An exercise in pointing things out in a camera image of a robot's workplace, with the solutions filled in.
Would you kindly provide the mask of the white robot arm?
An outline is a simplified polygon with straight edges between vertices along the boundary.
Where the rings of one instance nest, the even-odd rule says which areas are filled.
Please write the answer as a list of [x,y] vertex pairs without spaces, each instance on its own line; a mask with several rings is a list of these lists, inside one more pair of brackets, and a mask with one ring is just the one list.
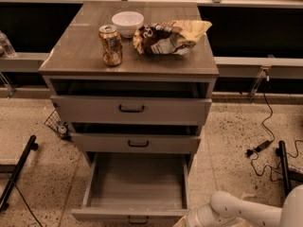
[[241,219],[257,227],[303,227],[303,185],[289,193],[281,208],[216,191],[208,204],[189,211],[172,227],[230,227]]

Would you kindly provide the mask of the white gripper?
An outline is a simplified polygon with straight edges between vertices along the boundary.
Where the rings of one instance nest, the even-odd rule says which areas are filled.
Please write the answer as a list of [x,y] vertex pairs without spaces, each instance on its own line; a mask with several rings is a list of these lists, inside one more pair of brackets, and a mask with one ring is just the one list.
[[187,218],[181,217],[172,227],[210,227],[214,223],[210,204],[188,212]]

